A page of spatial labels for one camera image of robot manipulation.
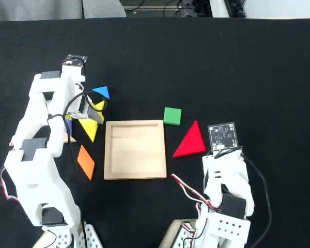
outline yellow triangle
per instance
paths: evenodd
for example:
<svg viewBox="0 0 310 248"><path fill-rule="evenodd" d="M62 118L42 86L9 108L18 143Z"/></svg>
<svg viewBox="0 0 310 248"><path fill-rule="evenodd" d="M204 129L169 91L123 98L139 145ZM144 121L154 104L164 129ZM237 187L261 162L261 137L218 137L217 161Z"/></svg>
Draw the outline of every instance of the yellow triangle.
<svg viewBox="0 0 310 248"><path fill-rule="evenodd" d="M95 135L98 129L98 123L95 120L86 118L86 119L78 119L82 127L84 128L85 132L87 133L88 137L94 142Z"/></svg>
<svg viewBox="0 0 310 248"><path fill-rule="evenodd" d="M99 102L98 104L94 104L94 103L91 102L91 105L92 105L93 107L95 107L97 110L102 110L103 107L104 107L104 101ZM98 114L100 115L102 121L104 121L104 117L103 117L103 115L102 115L102 112L98 112Z"/></svg>
<svg viewBox="0 0 310 248"><path fill-rule="evenodd" d="M99 102L97 105L94 106L97 110L102 110L104 107L104 101Z"/></svg>

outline green square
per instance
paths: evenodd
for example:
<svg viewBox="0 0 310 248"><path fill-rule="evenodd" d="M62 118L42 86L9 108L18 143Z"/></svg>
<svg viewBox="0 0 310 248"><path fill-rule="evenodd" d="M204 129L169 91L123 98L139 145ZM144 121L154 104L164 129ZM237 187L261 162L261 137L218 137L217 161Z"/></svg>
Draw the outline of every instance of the green square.
<svg viewBox="0 0 310 248"><path fill-rule="evenodd" d="M165 107L163 122L170 125L180 125L181 109Z"/></svg>

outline white wall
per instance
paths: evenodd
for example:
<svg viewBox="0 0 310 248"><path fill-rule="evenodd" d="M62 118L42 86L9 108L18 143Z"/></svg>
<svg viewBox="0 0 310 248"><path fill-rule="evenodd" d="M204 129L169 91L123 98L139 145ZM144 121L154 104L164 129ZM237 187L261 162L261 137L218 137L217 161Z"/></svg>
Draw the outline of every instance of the white wall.
<svg viewBox="0 0 310 248"><path fill-rule="evenodd" d="M247 18L310 18L310 0L245 0Z"/></svg>

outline red wire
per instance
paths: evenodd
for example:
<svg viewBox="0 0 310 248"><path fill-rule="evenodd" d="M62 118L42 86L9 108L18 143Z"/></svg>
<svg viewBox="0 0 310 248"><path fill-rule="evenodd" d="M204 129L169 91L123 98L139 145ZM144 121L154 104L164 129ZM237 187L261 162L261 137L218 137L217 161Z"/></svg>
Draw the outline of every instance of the red wire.
<svg viewBox="0 0 310 248"><path fill-rule="evenodd" d="M171 176L176 180L176 182L179 185L182 185L183 187L186 187L187 189L189 189L192 193L194 193L195 195L197 195L197 197L202 200L209 208L211 208L212 210L218 210L218 208L212 206L212 204L206 200L201 194L199 194L195 189L189 187L186 183L184 183L184 181L182 181L179 177L177 177L175 174L171 174Z"/></svg>

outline blue triangle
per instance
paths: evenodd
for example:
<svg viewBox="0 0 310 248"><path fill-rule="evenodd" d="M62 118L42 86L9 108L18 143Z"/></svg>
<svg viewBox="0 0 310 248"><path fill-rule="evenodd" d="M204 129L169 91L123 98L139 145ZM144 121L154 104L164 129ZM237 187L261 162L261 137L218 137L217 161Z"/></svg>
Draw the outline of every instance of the blue triangle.
<svg viewBox="0 0 310 248"><path fill-rule="evenodd" d="M95 92L100 93L101 95L103 95L103 96L106 97L107 99L110 99L110 97L109 97L109 92L108 92L108 87L107 87L107 86L95 88L95 89L92 89L92 90L94 90Z"/></svg>

